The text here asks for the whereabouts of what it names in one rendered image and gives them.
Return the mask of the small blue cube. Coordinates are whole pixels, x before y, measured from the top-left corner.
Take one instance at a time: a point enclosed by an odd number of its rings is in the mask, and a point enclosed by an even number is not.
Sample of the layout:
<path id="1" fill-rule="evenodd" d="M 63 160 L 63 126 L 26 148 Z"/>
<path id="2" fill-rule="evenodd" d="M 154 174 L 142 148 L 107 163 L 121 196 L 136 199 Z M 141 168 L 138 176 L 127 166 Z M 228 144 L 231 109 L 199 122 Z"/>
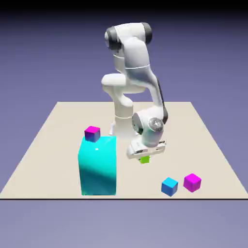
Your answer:
<path id="1" fill-rule="evenodd" d="M 161 185 L 161 192 L 165 193 L 168 196 L 173 196 L 178 189 L 178 181 L 167 177 Z"/>

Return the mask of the large cyan box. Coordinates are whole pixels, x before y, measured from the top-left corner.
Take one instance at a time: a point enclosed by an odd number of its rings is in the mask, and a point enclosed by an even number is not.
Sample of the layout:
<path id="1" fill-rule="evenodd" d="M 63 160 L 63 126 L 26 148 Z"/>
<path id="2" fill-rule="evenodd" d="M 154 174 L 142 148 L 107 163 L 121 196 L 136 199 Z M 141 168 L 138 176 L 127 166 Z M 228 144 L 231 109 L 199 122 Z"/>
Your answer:
<path id="1" fill-rule="evenodd" d="M 97 142 L 82 139 L 78 152 L 82 195 L 115 195 L 117 185 L 116 138 L 102 136 Z"/>

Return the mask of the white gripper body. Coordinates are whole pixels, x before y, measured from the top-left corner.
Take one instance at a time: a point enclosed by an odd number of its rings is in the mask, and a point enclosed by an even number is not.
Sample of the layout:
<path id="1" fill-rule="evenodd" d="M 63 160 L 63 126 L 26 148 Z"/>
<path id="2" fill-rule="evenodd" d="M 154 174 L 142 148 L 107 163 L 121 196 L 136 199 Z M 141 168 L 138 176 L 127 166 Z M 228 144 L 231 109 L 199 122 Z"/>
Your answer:
<path id="1" fill-rule="evenodd" d="M 140 140 L 136 139 L 131 141 L 130 145 L 128 146 L 126 155 L 129 159 L 140 159 L 144 156 L 152 156 L 163 153 L 165 151 L 166 145 L 166 141 L 162 140 L 156 147 L 147 147 Z"/>

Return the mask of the small magenta cube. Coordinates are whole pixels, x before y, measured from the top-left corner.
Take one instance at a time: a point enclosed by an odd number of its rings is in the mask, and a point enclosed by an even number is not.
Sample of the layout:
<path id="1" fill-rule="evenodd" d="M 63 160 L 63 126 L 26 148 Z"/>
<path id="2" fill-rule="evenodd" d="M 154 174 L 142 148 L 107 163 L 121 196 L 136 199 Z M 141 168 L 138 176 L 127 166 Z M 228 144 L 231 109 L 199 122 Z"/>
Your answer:
<path id="1" fill-rule="evenodd" d="M 100 128 L 96 126 L 89 126 L 84 130 L 84 137 L 86 141 L 97 142 L 100 138 Z"/>
<path id="2" fill-rule="evenodd" d="M 202 179 L 197 175 L 191 173 L 184 178 L 183 187 L 190 192 L 195 192 L 201 187 Z"/>

